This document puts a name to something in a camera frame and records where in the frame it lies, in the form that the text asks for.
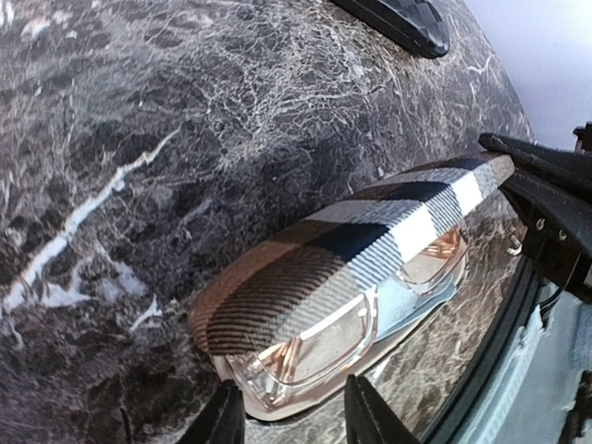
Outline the pink translucent sunglasses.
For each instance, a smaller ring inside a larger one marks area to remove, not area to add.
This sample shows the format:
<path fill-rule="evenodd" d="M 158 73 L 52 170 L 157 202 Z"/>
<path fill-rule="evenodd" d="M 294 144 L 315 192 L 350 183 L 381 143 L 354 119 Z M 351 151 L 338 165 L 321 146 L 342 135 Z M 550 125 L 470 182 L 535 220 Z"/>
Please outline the pink translucent sunglasses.
<path fill-rule="evenodd" d="M 422 295 L 452 277 L 457 293 L 467 249 L 461 230 L 453 228 L 388 278 Z M 344 387 L 349 374 L 360 374 L 376 364 L 443 304 L 424 319 L 375 342 L 380 284 L 289 341 L 257 354 L 218 359 L 217 368 L 224 369 L 242 390 L 247 414 L 275 422 L 322 403 Z"/>

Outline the black checkered glasses case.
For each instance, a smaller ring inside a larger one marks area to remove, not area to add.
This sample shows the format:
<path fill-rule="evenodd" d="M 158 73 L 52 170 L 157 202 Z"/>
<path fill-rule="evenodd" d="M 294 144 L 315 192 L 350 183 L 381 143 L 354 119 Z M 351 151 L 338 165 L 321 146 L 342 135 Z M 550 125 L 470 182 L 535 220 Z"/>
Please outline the black checkered glasses case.
<path fill-rule="evenodd" d="M 430 1 L 337 0 L 334 4 L 414 56 L 436 59 L 450 50 L 448 25 Z"/>

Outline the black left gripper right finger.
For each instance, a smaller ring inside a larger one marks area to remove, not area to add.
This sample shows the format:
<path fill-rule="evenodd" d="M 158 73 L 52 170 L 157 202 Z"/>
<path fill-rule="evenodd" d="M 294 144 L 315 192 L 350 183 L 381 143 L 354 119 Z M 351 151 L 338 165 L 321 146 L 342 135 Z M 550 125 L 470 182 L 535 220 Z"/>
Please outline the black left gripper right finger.
<path fill-rule="evenodd" d="M 348 444 L 419 444 L 364 376 L 348 375 L 344 412 Z"/>

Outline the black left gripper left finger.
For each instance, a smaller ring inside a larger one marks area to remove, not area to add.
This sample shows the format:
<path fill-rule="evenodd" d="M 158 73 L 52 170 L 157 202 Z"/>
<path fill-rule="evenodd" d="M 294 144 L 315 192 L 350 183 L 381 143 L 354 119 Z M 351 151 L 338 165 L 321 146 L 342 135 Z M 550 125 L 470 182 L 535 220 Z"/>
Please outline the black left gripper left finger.
<path fill-rule="evenodd" d="M 245 408 L 236 383 L 227 379 L 178 440 L 178 444 L 243 444 Z"/>

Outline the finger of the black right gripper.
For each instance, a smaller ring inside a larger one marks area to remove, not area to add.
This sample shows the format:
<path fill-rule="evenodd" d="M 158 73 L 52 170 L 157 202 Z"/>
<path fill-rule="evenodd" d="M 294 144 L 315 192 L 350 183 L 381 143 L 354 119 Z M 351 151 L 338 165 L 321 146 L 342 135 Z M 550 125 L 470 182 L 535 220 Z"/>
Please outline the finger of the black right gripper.
<path fill-rule="evenodd" d="M 479 144 L 490 152 L 507 154 L 522 171 L 571 194 L 591 193 L 591 155 L 567 152 L 494 133 L 482 133 Z"/>
<path fill-rule="evenodd" d="M 500 190 L 527 226 L 523 253 L 542 277 L 591 294 L 591 203 L 554 185 L 510 179 Z"/>

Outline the light blue cloth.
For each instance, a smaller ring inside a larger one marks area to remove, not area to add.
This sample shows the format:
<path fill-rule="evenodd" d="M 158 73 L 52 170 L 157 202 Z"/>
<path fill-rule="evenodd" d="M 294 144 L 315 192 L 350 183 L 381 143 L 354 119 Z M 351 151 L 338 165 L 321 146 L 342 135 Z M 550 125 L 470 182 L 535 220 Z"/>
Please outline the light blue cloth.
<path fill-rule="evenodd" d="M 375 342 L 422 320 L 440 304 L 456 294 L 453 277 L 445 277 L 431 291 L 419 295 L 405 287 L 394 277 L 386 279 L 377 288 L 377 330 Z"/>

